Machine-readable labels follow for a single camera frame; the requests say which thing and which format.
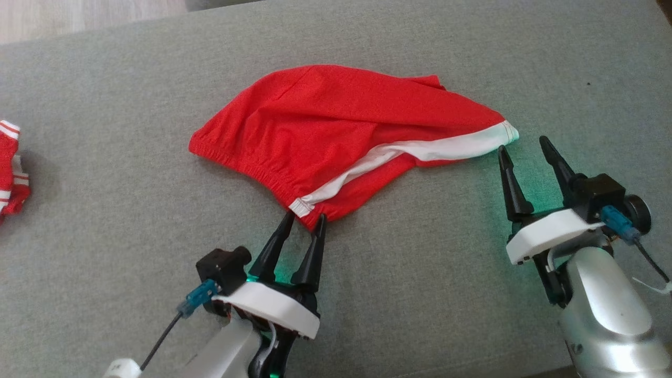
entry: white trim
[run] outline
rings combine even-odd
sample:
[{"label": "white trim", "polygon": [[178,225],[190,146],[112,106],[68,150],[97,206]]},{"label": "white trim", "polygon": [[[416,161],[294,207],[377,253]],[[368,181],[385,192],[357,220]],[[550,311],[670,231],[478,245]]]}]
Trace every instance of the white trim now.
[{"label": "white trim", "polygon": [[7,135],[12,139],[19,139],[19,133],[15,133],[12,130],[9,130],[8,128],[5,127],[4,124],[1,123],[0,123],[0,132],[2,132],[4,135]]},{"label": "white trim", "polygon": [[21,155],[14,155],[11,158],[11,170],[14,173],[14,185],[28,186],[28,174],[25,174],[21,167]]},{"label": "white trim", "polygon": [[7,128],[13,128],[14,130],[16,130],[16,133],[21,132],[21,128],[19,126],[16,126],[15,124],[11,123],[8,120],[0,120],[0,124],[3,124],[3,126],[5,126]]},{"label": "white trim", "polygon": [[333,178],[314,192],[297,198],[290,210],[299,218],[307,216],[315,205],[333,198],[348,182],[371,172],[392,159],[408,153],[421,161],[461,160],[484,155],[500,145],[518,139],[518,131],[508,121],[484,130],[435,141],[399,141],[377,145],[357,160],[347,171]]}]

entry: robotic arm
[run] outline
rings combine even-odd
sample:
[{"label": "robotic arm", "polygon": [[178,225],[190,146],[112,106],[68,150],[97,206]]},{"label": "robotic arm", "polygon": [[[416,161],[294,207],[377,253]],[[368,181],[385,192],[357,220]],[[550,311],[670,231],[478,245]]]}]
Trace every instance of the robotic arm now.
[{"label": "robotic arm", "polygon": [[261,251],[249,276],[244,265],[252,261],[245,247],[232,252],[214,250],[196,263],[203,284],[178,307],[166,332],[147,360],[138,366],[130,358],[114,361],[103,378],[137,378],[168,331],[181,317],[203,305],[205,310],[229,318],[183,369],[185,378],[282,378],[287,358],[298,337],[315,339],[320,326],[315,293],[320,285],[327,231],[324,214],[311,234],[311,243],[289,284],[276,282],[274,270],[294,214],[289,212]]},{"label": "robotic arm", "polygon": [[563,309],[560,326],[581,377],[672,377],[672,358],[655,335],[651,314],[613,259],[612,241],[636,245],[669,293],[669,278],[640,242],[651,229],[647,205],[606,174],[576,174],[548,138],[540,143],[563,199],[562,208],[543,213],[525,199],[506,148],[498,151],[513,223],[506,248],[511,263],[531,260],[548,301]]}]

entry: gray couch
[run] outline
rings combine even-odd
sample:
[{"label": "gray couch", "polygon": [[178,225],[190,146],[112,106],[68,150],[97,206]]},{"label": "gray couch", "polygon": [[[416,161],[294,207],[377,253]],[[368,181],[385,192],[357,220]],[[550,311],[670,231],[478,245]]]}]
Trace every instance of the gray couch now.
[{"label": "gray couch", "polygon": [[[145,357],[213,248],[258,253],[284,210],[187,151],[278,69],[335,63],[438,74],[521,133],[538,209],[559,204],[539,135],[653,208],[672,270],[672,28],[654,1],[297,0],[236,5],[0,47],[0,117],[23,127],[33,196],[0,227],[3,377],[97,377]],[[280,264],[295,267],[295,230]],[[329,226],[322,326],[290,377],[521,377],[570,364],[534,267],[512,266],[497,159],[414,169]],[[657,279],[633,250],[626,274]],[[637,286],[662,339],[669,298]],[[170,377],[218,328],[178,323],[146,375]]]}]

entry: cable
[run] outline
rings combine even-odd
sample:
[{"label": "cable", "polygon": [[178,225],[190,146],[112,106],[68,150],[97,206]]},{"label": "cable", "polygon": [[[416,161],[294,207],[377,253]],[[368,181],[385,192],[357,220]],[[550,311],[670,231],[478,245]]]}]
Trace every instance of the cable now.
[{"label": "cable", "polygon": [[665,281],[665,283],[669,283],[669,282],[670,282],[670,278],[667,276],[667,274],[665,274],[665,272],[663,272],[663,270],[661,269],[661,267],[658,266],[658,264],[656,264],[655,261],[653,261],[653,259],[651,258],[651,256],[650,256],[650,255],[648,254],[648,252],[644,249],[644,247],[642,246],[642,244],[639,242],[638,239],[635,239],[635,240],[634,240],[634,245],[637,246],[637,248],[639,249],[639,252],[642,253],[642,256],[644,256],[644,258],[646,259],[646,261],[647,261],[647,262],[648,262],[648,263],[649,263],[649,264],[656,270],[656,272],[658,273],[658,275],[660,275],[660,276],[663,278],[663,280]]},{"label": "cable", "polygon": [[268,326],[271,328],[271,344],[269,344],[268,349],[266,349],[266,351],[264,352],[263,357],[259,358],[259,361],[261,363],[266,361],[268,356],[271,355],[271,352],[276,347],[276,340],[278,339],[278,333],[276,331],[275,325],[273,325],[273,323],[271,323],[271,322],[268,322]]},{"label": "cable", "polygon": [[154,344],[154,348],[152,348],[152,351],[149,352],[147,358],[144,360],[142,365],[140,365],[140,371],[144,371],[144,368],[146,368],[147,365],[149,365],[149,361],[151,361],[152,357],[154,357],[154,353],[157,352],[163,340],[166,338],[166,336],[168,336],[168,332],[170,332],[173,329],[173,327],[175,327],[175,324],[177,323],[178,320],[180,320],[180,318],[182,318],[182,315],[183,315],[182,312],[178,312],[177,315],[173,318],[173,321],[170,322],[170,324],[168,325],[168,328],[166,328],[163,331],[163,334],[161,334],[161,337],[159,338],[157,343]]}]

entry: white cable tie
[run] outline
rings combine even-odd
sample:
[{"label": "white cable tie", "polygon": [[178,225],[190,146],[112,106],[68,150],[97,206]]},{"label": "white cable tie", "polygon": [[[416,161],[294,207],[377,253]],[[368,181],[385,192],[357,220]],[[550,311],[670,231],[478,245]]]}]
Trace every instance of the white cable tie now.
[{"label": "white cable tie", "polygon": [[661,289],[656,289],[653,286],[647,285],[647,284],[643,283],[642,281],[638,280],[637,278],[632,277],[632,279],[635,280],[636,282],[639,282],[640,284],[648,287],[649,289],[655,291],[656,293],[660,293],[662,295],[667,295],[669,293],[672,293],[672,281],[668,282],[667,285],[665,285],[665,288],[663,288],[661,290]]}]

